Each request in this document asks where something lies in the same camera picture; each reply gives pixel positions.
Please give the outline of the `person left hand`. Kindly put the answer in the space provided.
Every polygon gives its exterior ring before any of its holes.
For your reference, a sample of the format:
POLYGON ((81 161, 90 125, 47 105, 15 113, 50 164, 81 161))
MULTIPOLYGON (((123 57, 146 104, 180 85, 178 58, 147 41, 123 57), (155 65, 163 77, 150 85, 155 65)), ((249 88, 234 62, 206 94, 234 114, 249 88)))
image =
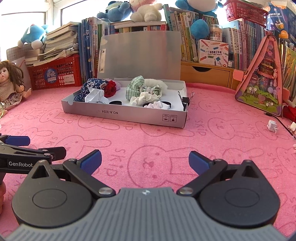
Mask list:
POLYGON ((6 193, 6 185, 3 182, 0 185, 0 214, 3 212, 3 204, 4 204, 4 195, 6 193))

